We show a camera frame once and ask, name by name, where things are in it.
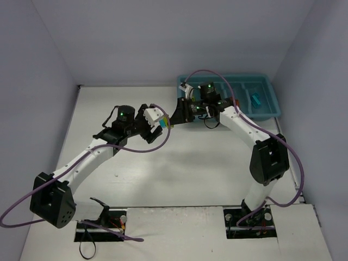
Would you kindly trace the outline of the light blue lego brick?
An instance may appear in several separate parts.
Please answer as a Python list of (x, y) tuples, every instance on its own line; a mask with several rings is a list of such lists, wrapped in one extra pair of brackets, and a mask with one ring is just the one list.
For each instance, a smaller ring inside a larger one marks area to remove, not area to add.
[(167, 119), (165, 117), (159, 121), (159, 124), (163, 129), (168, 127)]

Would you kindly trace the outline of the light blue long lego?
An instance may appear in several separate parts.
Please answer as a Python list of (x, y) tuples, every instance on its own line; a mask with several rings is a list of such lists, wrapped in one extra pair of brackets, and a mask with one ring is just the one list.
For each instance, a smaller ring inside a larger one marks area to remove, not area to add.
[(251, 95), (251, 104), (253, 105), (254, 108), (260, 108), (261, 107), (261, 102), (259, 99), (259, 95), (257, 93), (254, 93)]

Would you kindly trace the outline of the lime green lego brick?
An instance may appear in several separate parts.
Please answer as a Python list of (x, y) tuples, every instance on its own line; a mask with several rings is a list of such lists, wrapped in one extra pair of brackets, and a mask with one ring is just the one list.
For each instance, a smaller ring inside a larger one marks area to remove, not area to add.
[(171, 122), (168, 122), (168, 119), (166, 117), (164, 117), (163, 121), (167, 129), (172, 129), (174, 127), (174, 125)]

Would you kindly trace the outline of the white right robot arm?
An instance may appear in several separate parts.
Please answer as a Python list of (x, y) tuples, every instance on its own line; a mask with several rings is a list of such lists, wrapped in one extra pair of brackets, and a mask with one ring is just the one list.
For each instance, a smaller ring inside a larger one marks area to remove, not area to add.
[(198, 116), (213, 118), (220, 125), (230, 129), (251, 150), (250, 173), (253, 183), (241, 208), (248, 214), (255, 211), (266, 200), (275, 183), (289, 169), (287, 148), (283, 145), (285, 137), (270, 136), (258, 130), (245, 114), (241, 112), (233, 98), (222, 98), (214, 83), (198, 86), (200, 99), (192, 100), (194, 88), (186, 82), (179, 85), (185, 96), (177, 100), (177, 106), (170, 117), (171, 125), (193, 122)]

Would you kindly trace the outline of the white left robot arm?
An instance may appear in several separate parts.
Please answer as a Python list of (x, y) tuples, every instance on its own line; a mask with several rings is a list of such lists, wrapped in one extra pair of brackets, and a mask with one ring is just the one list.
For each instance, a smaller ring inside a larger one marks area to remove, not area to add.
[(157, 105), (143, 104), (139, 110), (132, 106), (115, 106), (116, 120), (93, 136), (90, 145), (72, 161), (52, 174), (39, 174), (33, 186), (30, 211), (56, 228), (70, 221), (94, 221), (105, 224), (109, 206), (91, 197), (87, 202), (73, 198), (78, 187), (105, 161), (126, 148), (129, 138), (142, 137), (148, 144), (162, 134), (157, 122), (165, 113)]

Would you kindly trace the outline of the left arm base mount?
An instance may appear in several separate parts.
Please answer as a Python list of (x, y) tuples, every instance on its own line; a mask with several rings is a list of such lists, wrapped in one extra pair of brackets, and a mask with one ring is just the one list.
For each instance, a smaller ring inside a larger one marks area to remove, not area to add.
[[(102, 206), (103, 210), (96, 220), (90, 220), (89, 222), (106, 227), (114, 232), (124, 234), (126, 230), (127, 222), (127, 210), (126, 209), (113, 209), (106, 203), (97, 199), (90, 198)], [(86, 225), (84, 223), (77, 223), (76, 232), (74, 236), (74, 242), (122, 242), (124, 238), (114, 235), (104, 229)]]

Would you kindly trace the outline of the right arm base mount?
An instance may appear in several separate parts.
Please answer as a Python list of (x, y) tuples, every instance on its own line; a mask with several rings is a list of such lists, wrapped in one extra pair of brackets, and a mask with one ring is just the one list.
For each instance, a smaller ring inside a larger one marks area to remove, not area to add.
[(249, 211), (242, 207), (223, 209), (227, 239), (263, 239), (277, 237), (270, 206), (266, 204), (255, 214), (240, 221), (240, 219), (243, 219), (247, 214), (249, 214)]

